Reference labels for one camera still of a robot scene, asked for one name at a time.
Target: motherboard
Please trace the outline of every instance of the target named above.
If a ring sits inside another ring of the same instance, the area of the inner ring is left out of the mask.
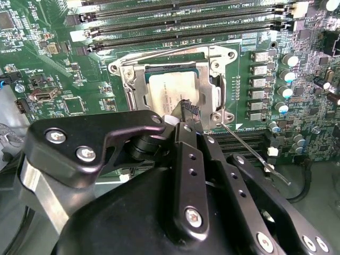
[[[1,1],[0,88],[30,123],[165,115],[190,99],[225,155],[256,161],[221,121],[273,165],[330,160],[340,152],[339,3]]]

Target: black cable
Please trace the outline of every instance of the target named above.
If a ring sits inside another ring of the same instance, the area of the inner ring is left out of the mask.
[[[311,182],[312,182],[312,171],[311,171],[312,164],[313,164],[313,161],[310,160],[309,158],[306,158],[303,161],[303,170],[302,170],[303,176],[304,176],[303,188],[300,194],[297,195],[296,197],[287,198],[289,203],[297,203],[307,196],[310,190]]]
[[[25,207],[25,211],[23,217],[21,219],[21,223],[19,225],[16,234],[14,235],[13,239],[6,247],[3,255],[14,255],[18,251],[19,247],[21,246],[23,240],[26,237],[28,229],[32,223],[35,211],[30,209],[28,206]]]

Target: silver screw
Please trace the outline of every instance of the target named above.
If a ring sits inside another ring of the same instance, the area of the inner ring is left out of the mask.
[[[17,84],[17,85],[15,85],[14,90],[18,93],[24,93],[25,87],[21,84]]]
[[[321,247],[321,249],[324,252],[329,252],[329,248],[327,247],[327,245],[324,243],[323,240],[321,240],[321,238],[319,238],[318,236],[316,237],[317,243],[318,245]]]
[[[88,146],[78,148],[75,154],[79,159],[85,162],[91,162],[96,158],[94,150]]]
[[[312,240],[310,240],[307,236],[303,235],[302,236],[302,240],[304,241],[305,245],[307,246],[307,248],[309,250],[311,250],[312,252],[316,252],[317,251],[317,247],[312,242]]]
[[[64,141],[66,141],[65,134],[59,130],[48,131],[45,137],[47,141],[56,143],[56,144],[63,143]]]
[[[208,135],[207,138],[208,138],[208,141],[209,141],[209,142],[211,142],[211,143],[214,143],[214,142],[215,142],[215,140],[214,140],[211,136]]]
[[[256,235],[257,241],[260,246],[268,253],[272,253],[274,251],[274,246],[271,240],[262,232],[257,233]]]
[[[201,215],[193,208],[188,208],[187,210],[185,210],[185,217],[186,220],[193,227],[200,227],[202,225]]]
[[[244,160],[240,156],[237,156],[236,159],[240,164],[242,164],[242,165],[244,164]]]

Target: screw hole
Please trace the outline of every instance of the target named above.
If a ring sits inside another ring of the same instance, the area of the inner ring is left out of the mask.
[[[197,176],[197,173],[195,172],[194,169],[189,169],[189,173],[192,175],[192,176]]]
[[[231,175],[232,175],[232,178],[234,178],[235,180],[238,179],[238,176],[236,174],[231,173]]]
[[[233,53],[233,52],[229,52],[229,53],[228,53],[228,57],[230,57],[230,58],[234,58],[234,57],[235,57],[235,53]]]
[[[239,194],[243,198],[245,198],[247,196],[242,190],[239,190]]]
[[[192,131],[191,127],[189,127],[188,125],[184,125],[184,129],[187,130],[188,132]]]
[[[270,47],[271,47],[271,48],[276,48],[276,47],[277,47],[277,42],[272,41],[272,42],[270,43]]]
[[[157,124],[159,124],[159,123],[161,123],[162,121],[159,119],[159,117],[158,116],[151,116],[151,119],[154,121],[154,122],[156,122]]]
[[[192,160],[196,160],[196,157],[194,154],[189,154],[189,158],[191,158]]]

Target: white connector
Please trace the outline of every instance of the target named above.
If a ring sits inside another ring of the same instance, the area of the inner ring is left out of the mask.
[[[309,2],[297,2],[292,6],[292,15],[294,19],[303,18],[307,14]]]
[[[274,147],[269,147],[267,149],[267,154],[269,157],[276,157],[278,156],[278,149],[274,148]]]

